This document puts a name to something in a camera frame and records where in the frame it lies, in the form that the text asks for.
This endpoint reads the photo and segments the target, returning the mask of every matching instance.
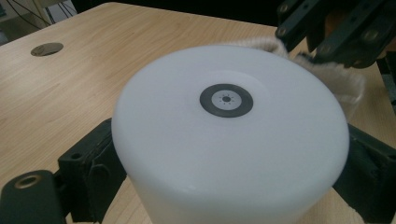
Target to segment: white cylindrical object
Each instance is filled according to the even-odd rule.
[[[291,223],[332,187],[348,152],[343,111],[317,78],[235,46],[183,49],[141,69],[112,132],[154,224]]]

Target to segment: cable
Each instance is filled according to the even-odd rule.
[[[69,18],[69,16],[66,14],[66,12],[64,11],[64,9],[61,7],[61,5],[58,3],[58,7],[61,9],[61,11],[64,13],[64,15],[66,16],[66,18]]]
[[[6,1],[9,3],[9,5],[12,7],[12,9],[15,11],[15,13],[17,13],[17,15],[18,15],[21,19],[23,19],[23,20],[26,21],[27,23],[31,24],[32,26],[34,26],[36,29],[41,30],[40,27],[38,27],[38,26],[36,26],[35,24],[33,24],[33,23],[29,22],[28,20],[26,20],[26,19],[17,11],[17,9],[15,9],[15,7],[11,5],[11,3],[10,3],[8,0],[6,0]]]
[[[70,7],[69,5],[67,5],[66,3],[62,2],[62,5],[67,6],[70,10],[72,10],[74,13],[77,14],[76,10]]]
[[[73,17],[73,14],[67,9],[67,7],[64,5],[64,3],[61,3],[61,5],[64,6],[64,9],[69,13],[69,15],[70,15],[71,17]]]
[[[50,21],[52,22],[52,24],[55,24],[56,22],[55,22],[55,20],[53,19],[53,17],[52,17],[52,14],[50,13],[50,10],[46,7],[46,11],[47,11],[47,14],[49,14],[49,19],[50,19]]]
[[[8,4],[11,6],[11,8],[15,11],[15,13],[17,13],[17,15],[23,19],[24,21],[26,21],[27,23],[31,24],[32,26],[34,26],[35,28],[41,30],[40,27],[36,26],[35,24],[29,22],[28,20],[26,20],[19,12],[18,10],[9,2],[9,0],[6,0],[8,2]],[[28,12],[30,12],[31,14],[33,14],[34,16],[36,16],[37,18],[39,18],[40,20],[42,20],[44,23],[46,23],[46,25],[50,25],[47,21],[45,21],[42,17],[38,16],[37,14],[35,14],[32,10],[30,10],[29,8],[21,5],[19,2],[12,0],[14,3],[16,3],[18,6],[23,7],[24,9],[26,9]]]

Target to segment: black circular marker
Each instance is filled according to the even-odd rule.
[[[253,98],[245,89],[233,84],[217,84],[206,88],[200,96],[201,106],[212,115],[237,118],[253,107]]]

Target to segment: wooden table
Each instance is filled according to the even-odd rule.
[[[0,48],[0,186],[29,171],[55,172],[57,159],[67,149],[112,117],[125,82],[147,63],[178,49],[274,35],[275,29],[108,3],[4,45]],[[34,47],[49,42],[62,43],[64,48],[50,56],[31,55]],[[358,72],[367,76],[368,87],[351,123],[396,147],[396,119],[376,65]],[[129,179],[104,223],[151,223]],[[299,223],[363,222],[331,190]]]

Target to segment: bolt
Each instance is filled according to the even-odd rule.
[[[363,39],[367,42],[374,41],[378,37],[379,32],[377,30],[368,30],[364,33]]]
[[[318,49],[318,53],[320,54],[328,54],[332,50],[332,46],[329,44],[323,45]]]
[[[285,27],[279,27],[279,28],[277,28],[276,33],[278,36],[283,36],[286,34],[286,31],[287,30]]]
[[[289,6],[288,6],[288,4],[286,4],[286,3],[280,5],[280,7],[279,7],[279,11],[282,12],[282,13],[287,12],[288,9],[289,9]]]

